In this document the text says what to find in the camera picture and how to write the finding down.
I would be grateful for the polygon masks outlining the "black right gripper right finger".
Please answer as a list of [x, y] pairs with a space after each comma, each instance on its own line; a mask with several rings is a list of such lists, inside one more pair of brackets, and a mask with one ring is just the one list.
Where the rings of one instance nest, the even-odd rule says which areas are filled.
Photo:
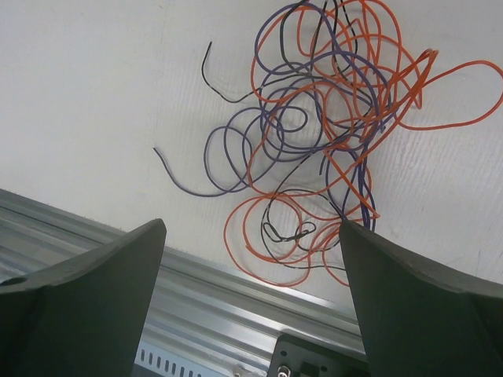
[[343, 262], [373, 376], [500, 376], [502, 286], [352, 222]]

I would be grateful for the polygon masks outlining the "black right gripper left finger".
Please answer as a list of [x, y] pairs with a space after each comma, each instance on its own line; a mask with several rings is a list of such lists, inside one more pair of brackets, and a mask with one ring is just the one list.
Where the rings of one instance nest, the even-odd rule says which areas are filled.
[[167, 235], [160, 219], [1, 284], [3, 376], [129, 376]]

